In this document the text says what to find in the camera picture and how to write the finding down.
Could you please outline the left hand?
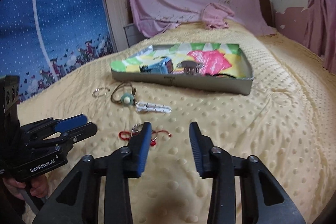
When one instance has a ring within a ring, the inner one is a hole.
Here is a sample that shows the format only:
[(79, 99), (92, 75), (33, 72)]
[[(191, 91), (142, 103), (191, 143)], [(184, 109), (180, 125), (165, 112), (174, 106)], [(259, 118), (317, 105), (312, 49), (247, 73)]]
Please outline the left hand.
[[(9, 192), (16, 198), (24, 200), (20, 190), (25, 190), (26, 184), (24, 182), (18, 182), (14, 178), (3, 178), (3, 183)], [(47, 196), (49, 191), (49, 185), (47, 176), (45, 174), (33, 178), (29, 186), (30, 194), (33, 197), (44, 198)]]

